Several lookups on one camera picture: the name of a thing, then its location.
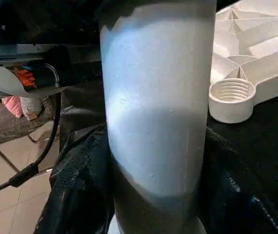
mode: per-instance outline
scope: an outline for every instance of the pvc pipe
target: pvc pipe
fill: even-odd
[[[101,17],[115,213],[123,234],[198,228],[215,0],[131,0]]]

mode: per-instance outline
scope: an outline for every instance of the vertical pipe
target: vertical pipe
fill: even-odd
[[[216,0],[129,0],[101,17],[121,233],[195,233],[215,10]]]

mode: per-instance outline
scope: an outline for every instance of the threaded opening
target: threaded opening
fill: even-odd
[[[210,88],[210,96],[212,98],[226,102],[245,101],[253,97],[254,93],[255,87],[253,84],[239,78],[221,80]]]

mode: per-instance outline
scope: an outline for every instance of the white plastic cap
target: white plastic cap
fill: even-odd
[[[222,123],[239,123],[251,117],[254,108],[255,86],[244,79],[218,81],[209,89],[209,111]]]

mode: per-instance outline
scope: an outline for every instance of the pink object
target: pink object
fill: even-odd
[[[21,118],[23,115],[20,97],[4,97],[2,99],[4,106],[10,111],[15,117]]]

